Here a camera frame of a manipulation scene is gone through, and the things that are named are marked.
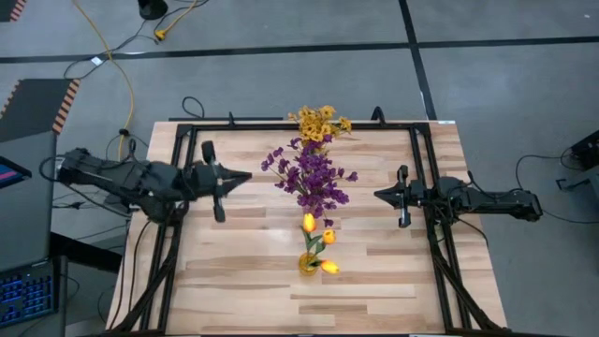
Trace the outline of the large black orange-striped mat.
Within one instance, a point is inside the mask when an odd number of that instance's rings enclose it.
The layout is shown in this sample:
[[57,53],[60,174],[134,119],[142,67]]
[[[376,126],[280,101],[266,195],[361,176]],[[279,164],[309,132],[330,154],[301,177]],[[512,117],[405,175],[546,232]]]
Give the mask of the large black orange-striped mat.
[[52,131],[60,135],[80,80],[18,80],[0,108],[0,142]]

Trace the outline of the gray laptop with backlit keyboard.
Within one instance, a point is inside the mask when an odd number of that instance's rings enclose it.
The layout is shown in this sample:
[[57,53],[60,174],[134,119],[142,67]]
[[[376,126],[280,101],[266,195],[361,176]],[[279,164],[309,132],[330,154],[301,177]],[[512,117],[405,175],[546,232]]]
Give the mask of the gray laptop with backlit keyboard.
[[66,259],[51,253],[51,131],[0,142],[0,337],[62,337]]

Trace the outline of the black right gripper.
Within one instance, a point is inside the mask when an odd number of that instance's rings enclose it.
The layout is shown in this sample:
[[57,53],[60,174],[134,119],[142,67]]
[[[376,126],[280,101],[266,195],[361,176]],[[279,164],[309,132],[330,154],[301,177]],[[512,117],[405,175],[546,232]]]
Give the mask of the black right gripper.
[[401,165],[398,169],[397,178],[398,183],[375,191],[374,195],[393,208],[400,209],[399,227],[404,228],[412,224],[408,207],[413,206],[424,209],[429,206],[432,208],[435,206],[435,201],[440,196],[440,192],[437,184],[433,188],[427,188],[420,180],[412,180],[408,183],[408,167],[405,165]]

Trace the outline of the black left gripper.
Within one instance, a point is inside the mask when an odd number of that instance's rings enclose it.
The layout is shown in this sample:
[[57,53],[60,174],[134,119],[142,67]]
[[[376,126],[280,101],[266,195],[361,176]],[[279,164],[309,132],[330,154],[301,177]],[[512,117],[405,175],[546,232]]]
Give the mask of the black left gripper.
[[182,201],[212,197],[214,219],[224,223],[226,215],[222,197],[250,180],[252,173],[221,167],[211,140],[202,142],[201,150],[204,161],[182,170]]

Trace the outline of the black desk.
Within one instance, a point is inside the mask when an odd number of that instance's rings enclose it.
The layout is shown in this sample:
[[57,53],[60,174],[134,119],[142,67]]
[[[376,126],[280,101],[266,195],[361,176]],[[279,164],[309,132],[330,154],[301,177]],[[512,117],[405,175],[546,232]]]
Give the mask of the black desk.
[[49,256],[66,256],[69,261],[101,271],[118,273],[122,256],[110,250],[52,232]]

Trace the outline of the black metal table frame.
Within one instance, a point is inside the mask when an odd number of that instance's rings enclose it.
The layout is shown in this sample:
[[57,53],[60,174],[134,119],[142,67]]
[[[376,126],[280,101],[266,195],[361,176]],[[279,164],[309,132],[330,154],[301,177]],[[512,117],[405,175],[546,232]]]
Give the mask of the black metal table frame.
[[426,184],[443,175],[464,178],[466,164],[457,127],[451,122],[387,121],[375,114],[356,121],[350,134],[334,140],[331,159],[354,183],[341,182],[347,205],[329,213],[335,243],[324,258],[340,272],[306,272],[302,211],[260,164],[284,148],[298,128],[293,122],[159,122],[147,156],[180,166],[201,157],[213,142],[227,167],[253,177],[224,201],[218,223],[208,198],[192,203],[177,229],[131,222],[125,267],[117,283],[108,324],[117,329],[131,313],[169,248],[175,266],[142,312],[135,330],[168,335],[443,333],[472,328],[475,318],[435,267],[431,246],[459,268],[463,283],[498,325],[504,311],[474,214],[454,226],[434,226],[433,210],[413,209],[410,227],[399,212],[375,196],[393,185],[400,166]]

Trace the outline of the gray metal stand foot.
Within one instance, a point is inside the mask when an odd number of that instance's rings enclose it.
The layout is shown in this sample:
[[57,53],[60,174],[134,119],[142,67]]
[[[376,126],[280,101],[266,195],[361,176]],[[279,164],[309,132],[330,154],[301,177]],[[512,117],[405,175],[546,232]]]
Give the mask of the gray metal stand foot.
[[560,190],[567,191],[589,184],[593,192],[599,196],[599,166],[582,171],[570,179],[557,180],[556,183]]

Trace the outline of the black round stand base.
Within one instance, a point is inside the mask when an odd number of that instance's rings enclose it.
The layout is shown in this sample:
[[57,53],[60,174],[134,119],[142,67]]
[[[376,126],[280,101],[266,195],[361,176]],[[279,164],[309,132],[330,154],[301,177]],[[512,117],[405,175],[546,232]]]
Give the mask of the black round stand base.
[[138,0],[138,7],[140,17],[148,21],[160,19],[168,11],[165,0]]

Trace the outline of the black equipment box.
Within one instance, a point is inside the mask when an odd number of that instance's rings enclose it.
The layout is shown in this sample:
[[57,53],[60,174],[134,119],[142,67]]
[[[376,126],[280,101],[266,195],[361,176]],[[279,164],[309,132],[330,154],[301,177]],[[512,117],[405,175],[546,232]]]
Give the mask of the black equipment box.
[[575,143],[570,150],[584,170],[599,166],[599,130]]

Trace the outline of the orange yellow artificial tulip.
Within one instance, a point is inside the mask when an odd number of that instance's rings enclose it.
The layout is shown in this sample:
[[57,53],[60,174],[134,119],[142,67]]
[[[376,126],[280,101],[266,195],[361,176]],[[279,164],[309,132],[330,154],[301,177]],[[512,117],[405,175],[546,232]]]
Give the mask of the orange yellow artificial tulip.
[[309,253],[314,246],[315,237],[313,232],[316,230],[315,218],[311,213],[305,213],[302,222],[302,233],[305,240],[306,252]]
[[329,245],[332,245],[336,242],[336,233],[333,229],[327,229],[323,232],[322,235],[316,240],[314,246],[314,253],[319,255],[322,253]]
[[324,271],[325,273],[328,274],[337,274],[340,272],[340,268],[337,266],[336,263],[334,263],[331,260],[321,260],[321,259],[317,259],[313,262],[310,262],[308,264],[309,267],[312,268],[320,268],[322,271]]

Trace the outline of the small black orange-striped mat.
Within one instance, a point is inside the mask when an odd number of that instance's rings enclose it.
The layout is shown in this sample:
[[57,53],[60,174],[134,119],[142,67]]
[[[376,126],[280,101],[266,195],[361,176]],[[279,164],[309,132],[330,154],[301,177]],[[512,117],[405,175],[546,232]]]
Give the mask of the small black orange-striped mat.
[[0,0],[0,22],[16,22],[26,4],[27,0]]

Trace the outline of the amber glass vase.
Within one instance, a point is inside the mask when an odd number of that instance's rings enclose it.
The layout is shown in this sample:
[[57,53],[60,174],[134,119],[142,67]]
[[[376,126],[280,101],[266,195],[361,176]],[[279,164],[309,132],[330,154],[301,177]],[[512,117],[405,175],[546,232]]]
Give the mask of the amber glass vase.
[[303,276],[313,276],[319,270],[319,258],[312,253],[304,253],[299,257],[299,272]]

